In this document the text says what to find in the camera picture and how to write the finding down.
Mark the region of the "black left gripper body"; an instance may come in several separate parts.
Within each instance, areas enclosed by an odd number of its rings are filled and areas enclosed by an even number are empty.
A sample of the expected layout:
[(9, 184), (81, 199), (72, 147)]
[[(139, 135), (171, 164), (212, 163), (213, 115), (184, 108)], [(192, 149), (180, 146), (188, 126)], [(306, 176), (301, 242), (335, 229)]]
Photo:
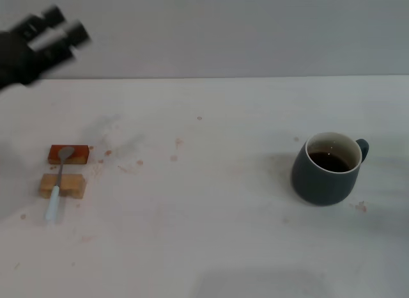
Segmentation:
[(34, 50), (29, 42), (40, 36), (47, 27), (43, 18), (30, 15), (20, 24), (1, 32), (1, 89), (13, 84), (30, 85), (43, 74), (73, 58), (64, 52), (63, 36)]

